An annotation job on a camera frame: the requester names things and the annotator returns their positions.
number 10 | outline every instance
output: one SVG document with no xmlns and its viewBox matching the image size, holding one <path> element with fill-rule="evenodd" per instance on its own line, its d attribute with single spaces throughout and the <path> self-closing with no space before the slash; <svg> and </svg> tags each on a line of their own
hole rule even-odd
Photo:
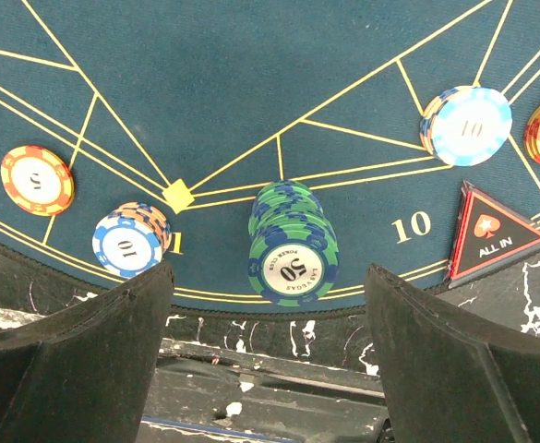
<svg viewBox="0 0 540 443">
<path fill-rule="evenodd" d="M 423 229 L 419 223 L 420 219 L 421 219 L 421 224 L 424 225 Z M 408 237 L 407 233 L 405 233 L 405 228 L 402 225 L 401 219 L 395 220 L 391 224 L 395 228 L 397 228 L 397 234 L 399 235 L 399 241 L 397 242 L 397 245 L 399 243 L 406 242 L 407 240 L 411 240 L 411 237 Z M 419 210 L 414 215 L 411 216 L 411 229 L 417 235 L 426 235 L 432 229 L 432 221 L 429 220 L 429 216 L 425 212 L 423 212 L 422 210 Z"/>
</svg>

red triangle marker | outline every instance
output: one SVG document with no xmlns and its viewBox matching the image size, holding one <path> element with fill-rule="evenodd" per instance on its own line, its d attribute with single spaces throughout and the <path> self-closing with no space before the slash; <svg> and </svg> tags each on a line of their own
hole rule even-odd
<svg viewBox="0 0 540 443">
<path fill-rule="evenodd" d="M 449 288 L 481 277 L 540 249 L 540 225 L 462 182 Z"/>
</svg>

yellow diamond marker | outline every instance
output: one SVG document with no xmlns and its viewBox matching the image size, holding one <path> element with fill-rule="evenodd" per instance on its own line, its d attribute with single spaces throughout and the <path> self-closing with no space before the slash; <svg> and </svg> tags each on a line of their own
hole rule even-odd
<svg viewBox="0 0 540 443">
<path fill-rule="evenodd" d="M 167 203 L 169 203 L 169 206 L 171 206 L 171 209 L 176 214 L 187 208 L 195 200 L 181 178 L 175 180 L 171 186 L 162 191 L 162 196 L 167 200 Z"/>
</svg>

green felt table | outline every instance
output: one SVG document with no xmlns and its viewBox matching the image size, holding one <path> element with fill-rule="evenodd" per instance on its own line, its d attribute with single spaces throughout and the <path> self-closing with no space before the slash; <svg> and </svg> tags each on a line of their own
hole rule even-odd
<svg viewBox="0 0 540 443">
<path fill-rule="evenodd" d="M 502 91 L 512 137 L 450 167 L 421 147 L 428 102 L 457 85 Z M 77 194 L 54 218 L 0 178 L 0 243 L 102 287 L 91 237 L 139 200 L 169 218 L 174 302 L 248 314 L 354 308 L 378 263 L 443 283 L 468 180 L 540 223 L 540 165 L 522 133 L 540 104 L 540 0 L 0 2 L 0 163 L 42 145 Z M 247 219 L 267 183 L 313 189 L 337 234 L 333 290 L 301 308 L 255 294 Z"/>
</svg>

white and blue poker chip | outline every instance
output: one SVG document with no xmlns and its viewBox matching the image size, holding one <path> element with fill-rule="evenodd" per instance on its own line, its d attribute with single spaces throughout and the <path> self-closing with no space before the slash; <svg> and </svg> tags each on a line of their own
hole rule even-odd
<svg viewBox="0 0 540 443">
<path fill-rule="evenodd" d="M 113 274 L 131 279 L 162 260 L 162 245 L 148 226 L 128 217 L 100 220 L 93 234 L 93 252 Z"/>
<path fill-rule="evenodd" d="M 507 140 L 511 108 L 503 94 L 489 88 L 459 90 L 432 121 L 436 156 L 453 166 L 474 166 L 490 159 Z"/>
</svg>

